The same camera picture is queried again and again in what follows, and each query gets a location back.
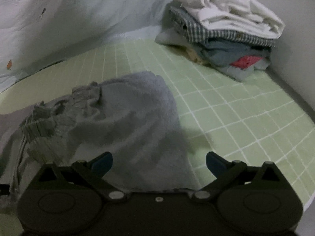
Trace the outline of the grey sweatpants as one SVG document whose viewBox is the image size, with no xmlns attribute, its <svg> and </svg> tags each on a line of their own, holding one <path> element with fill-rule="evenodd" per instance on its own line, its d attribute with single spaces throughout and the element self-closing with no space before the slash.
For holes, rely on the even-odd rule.
<svg viewBox="0 0 315 236">
<path fill-rule="evenodd" d="M 1 212 L 11 213 L 42 165 L 69 166 L 104 152 L 104 177 L 124 192 L 197 189 L 176 101 L 149 71 L 76 87 L 48 103 L 1 115 Z"/>
</svg>

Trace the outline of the green grid mat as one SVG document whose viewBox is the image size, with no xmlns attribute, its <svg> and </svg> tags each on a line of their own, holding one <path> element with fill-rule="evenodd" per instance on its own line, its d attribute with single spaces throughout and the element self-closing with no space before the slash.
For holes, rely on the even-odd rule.
<svg viewBox="0 0 315 236">
<path fill-rule="evenodd" d="M 189 155 L 200 185 L 213 176 L 205 155 L 259 166 L 273 161 L 305 208 L 314 200 L 314 121 L 265 71 L 239 83 L 191 62 L 180 49 L 153 40 L 106 44 L 57 63 L 1 94 L 1 113 L 68 94 L 75 86 L 148 70 L 165 80 L 191 140 Z"/>
</svg>

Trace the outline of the red folded garment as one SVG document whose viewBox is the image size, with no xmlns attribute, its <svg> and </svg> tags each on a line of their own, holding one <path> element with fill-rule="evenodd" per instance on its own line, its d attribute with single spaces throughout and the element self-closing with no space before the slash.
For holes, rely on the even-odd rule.
<svg viewBox="0 0 315 236">
<path fill-rule="evenodd" d="M 254 65 L 255 63 L 263 60 L 263 57 L 260 56 L 243 56 L 239 60 L 230 63 L 231 66 L 240 68 L 240 69 L 247 69 L 250 66 Z"/>
</svg>

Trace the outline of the blue folded jeans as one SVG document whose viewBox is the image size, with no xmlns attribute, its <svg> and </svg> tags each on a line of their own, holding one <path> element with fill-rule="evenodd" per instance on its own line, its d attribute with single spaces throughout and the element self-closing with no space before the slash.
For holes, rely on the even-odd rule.
<svg viewBox="0 0 315 236">
<path fill-rule="evenodd" d="M 201 55 L 211 65 L 226 67 L 244 56 L 268 57 L 270 47 L 237 43 L 227 40 L 214 40 L 199 43 Z"/>
</svg>

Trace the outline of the yellow folded garment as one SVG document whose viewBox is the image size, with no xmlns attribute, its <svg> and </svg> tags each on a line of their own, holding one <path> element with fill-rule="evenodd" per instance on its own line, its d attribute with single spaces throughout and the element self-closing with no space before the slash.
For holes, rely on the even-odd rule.
<svg viewBox="0 0 315 236">
<path fill-rule="evenodd" d="M 208 62 L 206 60 L 203 60 L 194 49 L 192 49 L 191 47 L 186 47 L 186 53 L 189 56 L 189 58 L 199 64 L 199 65 L 207 65 Z"/>
</svg>

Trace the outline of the checkered folded shirt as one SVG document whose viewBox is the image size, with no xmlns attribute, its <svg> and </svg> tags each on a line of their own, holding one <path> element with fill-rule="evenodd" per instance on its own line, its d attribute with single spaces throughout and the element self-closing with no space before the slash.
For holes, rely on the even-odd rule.
<svg viewBox="0 0 315 236">
<path fill-rule="evenodd" d="M 262 38 L 235 30 L 208 30 L 181 7 L 171 6 L 168 13 L 175 31 L 183 35 L 190 43 L 199 43 L 210 38 L 220 38 L 253 46 L 275 47 L 275 40 L 273 39 Z"/>
</svg>

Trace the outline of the light blue carrot-print quilt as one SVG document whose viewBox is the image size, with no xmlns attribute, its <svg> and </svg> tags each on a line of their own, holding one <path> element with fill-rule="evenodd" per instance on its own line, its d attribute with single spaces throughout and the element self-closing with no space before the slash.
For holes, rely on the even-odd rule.
<svg viewBox="0 0 315 236">
<path fill-rule="evenodd" d="M 1 90 L 97 44 L 156 34 L 171 0 L 1 0 Z"/>
</svg>

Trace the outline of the white folded garment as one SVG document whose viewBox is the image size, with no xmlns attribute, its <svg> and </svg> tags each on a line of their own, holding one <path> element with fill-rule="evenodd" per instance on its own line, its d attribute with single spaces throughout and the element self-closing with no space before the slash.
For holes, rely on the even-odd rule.
<svg viewBox="0 0 315 236">
<path fill-rule="evenodd" d="M 175 0 L 208 30 L 234 30 L 266 39 L 278 39 L 285 24 L 256 0 Z"/>
</svg>

